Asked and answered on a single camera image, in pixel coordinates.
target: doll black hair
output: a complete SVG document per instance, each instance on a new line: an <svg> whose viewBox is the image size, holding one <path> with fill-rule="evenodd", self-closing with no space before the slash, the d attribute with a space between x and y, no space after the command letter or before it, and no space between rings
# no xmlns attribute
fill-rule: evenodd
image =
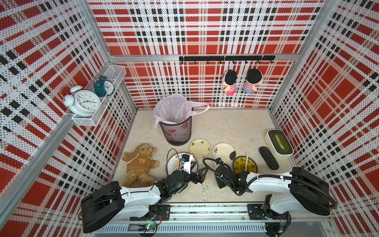
<svg viewBox="0 0 379 237"><path fill-rule="evenodd" d="M225 83L231 86L234 83L236 83L236 80L237 80L237 73L229 69L225 75Z"/></svg>
<svg viewBox="0 0 379 237"><path fill-rule="evenodd" d="M262 80L262 73L256 68L250 69L247 73L246 80L251 84L256 84Z"/></svg>

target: alarm clock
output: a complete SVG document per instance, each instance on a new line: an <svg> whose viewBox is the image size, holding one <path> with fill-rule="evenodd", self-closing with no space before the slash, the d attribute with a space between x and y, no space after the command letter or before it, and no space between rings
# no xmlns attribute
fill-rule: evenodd
<svg viewBox="0 0 379 237"><path fill-rule="evenodd" d="M82 86L73 86L71 94L64 96L63 104L79 116L88 117L95 113L100 106L99 97L92 91L81 90Z"/></svg>
<svg viewBox="0 0 379 237"><path fill-rule="evenodd" d="M94 82L95 92L100 97L110 96L114 92L114 85L106 79L106 76L100 76Z"/></svg>

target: black remote control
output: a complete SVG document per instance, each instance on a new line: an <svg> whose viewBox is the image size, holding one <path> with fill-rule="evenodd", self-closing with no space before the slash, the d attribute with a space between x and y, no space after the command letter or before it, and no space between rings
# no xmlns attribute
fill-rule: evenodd
<svg viewBox="0 0 379 237"><path fill-rule="evenodd" d="M279 169L278 162L276 161L273 154L271 153L271 151L267 147L261 146L259 148L259 153L261 154L261 156L263 157L263 159L265 160L265 162L267 163L267 165L270 169L272 169L272 170Z"/></svg>

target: black mesh trash can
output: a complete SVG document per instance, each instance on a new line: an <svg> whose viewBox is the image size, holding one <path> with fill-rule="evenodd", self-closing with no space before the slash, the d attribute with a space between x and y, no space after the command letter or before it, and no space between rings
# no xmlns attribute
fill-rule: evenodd
<svg viewBox="0 0 379 237"><path fill-rule="evenodd" d="M165 124L159 122L163 134L171 145L181 146L191 138L192 116L178 124Z"/></svg>

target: teal alarm clock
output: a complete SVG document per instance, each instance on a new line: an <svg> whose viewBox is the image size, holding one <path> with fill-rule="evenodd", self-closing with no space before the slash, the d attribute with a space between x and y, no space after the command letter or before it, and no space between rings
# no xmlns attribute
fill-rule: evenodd
<svg viewBox="0 0 379 237"><path fill-rule="evenodd" d="M99 77L94 82L95 92L99 97L110 96L114 92L114 86L112 82L106 79L106 76Z"/></svg>

